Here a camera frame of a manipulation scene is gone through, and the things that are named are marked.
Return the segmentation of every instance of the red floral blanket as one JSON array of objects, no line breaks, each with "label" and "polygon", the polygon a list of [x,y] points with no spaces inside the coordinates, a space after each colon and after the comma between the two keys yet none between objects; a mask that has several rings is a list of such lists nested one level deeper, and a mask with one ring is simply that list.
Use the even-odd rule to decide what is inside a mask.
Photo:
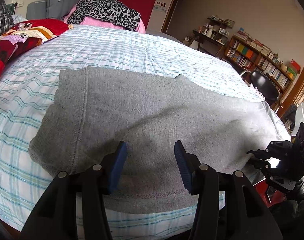
[{"label": "red floral blanket", "polygon": [[72,28],[56,19],[20,22],[0,36],[0,77],[9,59],[13,59]]}]

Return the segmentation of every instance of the bed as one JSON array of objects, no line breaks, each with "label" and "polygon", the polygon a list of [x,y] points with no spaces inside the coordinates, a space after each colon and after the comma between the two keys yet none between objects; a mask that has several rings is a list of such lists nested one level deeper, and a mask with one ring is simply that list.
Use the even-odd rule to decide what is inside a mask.
[{"label": "bed", "polygon": [[[229,97],[262,101],[226,62],[178,42],[149,34],[75,25],[7,65],[0,79],[0,218],[21,230],[51,176],[34,163],[28,147],[53,103],[62,69],[107,67],[153,75],[184,74],[194,83]],[[288,140],[283,123],[267,111],[277,133]],[[224,194],[220,196],[224,205]],[[114,239],[162,239],[189,229],[196,206],[131,215],[107,211]],[[82,234],[78,210],[79,237]]]}]

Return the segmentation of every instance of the leopard print fabric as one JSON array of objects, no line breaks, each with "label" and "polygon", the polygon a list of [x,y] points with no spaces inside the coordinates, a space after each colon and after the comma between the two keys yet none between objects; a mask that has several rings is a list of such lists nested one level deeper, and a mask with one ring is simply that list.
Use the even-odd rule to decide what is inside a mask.
[{"label": "leopard print fabric", "polygon": [[113,23],[128,31],[135,31],[141,20],[138,11],[128,8],[118,0],[80,0],[67,23],[80,24],[85,17]]}]

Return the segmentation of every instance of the wooden desk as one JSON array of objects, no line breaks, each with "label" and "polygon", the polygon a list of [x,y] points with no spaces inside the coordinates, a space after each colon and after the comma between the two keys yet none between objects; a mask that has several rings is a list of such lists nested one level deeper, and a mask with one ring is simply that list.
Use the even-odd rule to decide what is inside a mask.
[{"label": "wooden desk", "polygon": [[[199,50],[199,49],[201,48],[201,49],[204,50],[207,54],[210,54],[210,55],[212,55],[212,56],[214,56],[214,57],[216,57],[221,51],[224,50],[225,45],[222,44],[222,43],[220,43],[220,42],[218,42],[218,41],[216,41],[215,39],[212,39],[212,38],[210,38],[210,37],[204,35],[203,33],[199,33],[199,32],[196,31],[196,30],[193,30],[193,34],[194,34],[194,36],[193,36],[192,40],[190,41],[190,43],[189,43],[189,45],[188,45],[189,47],[191,46],[192,42],[198,37],[198,38],[199,38],[199,41],[198,41],[199,43],[198,43],[198,45],[197,45],[197,50]],[[219,47],[219,49],[218,49],[218,51],[217,51],[217,53],[216,53],[215,55],[213,55],[211,52],[207,51],[206,49],[200,47],[200,45],[201,45],[204,41],[208,41],[208,42],[213,43],[213,44],[215,44],[215,45],[217,45],[217,46]]]}]

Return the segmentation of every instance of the plaid pillow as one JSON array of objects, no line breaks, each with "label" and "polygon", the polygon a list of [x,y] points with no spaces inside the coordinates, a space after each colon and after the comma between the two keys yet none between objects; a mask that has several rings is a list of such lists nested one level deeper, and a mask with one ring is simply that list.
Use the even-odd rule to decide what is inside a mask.
[{"label": "plaid pillow", "polygon": [[6,8],[6,4],[3,1],[0,5],[0,35],[7,32],[14,25],[13,18],[10,12]]}]

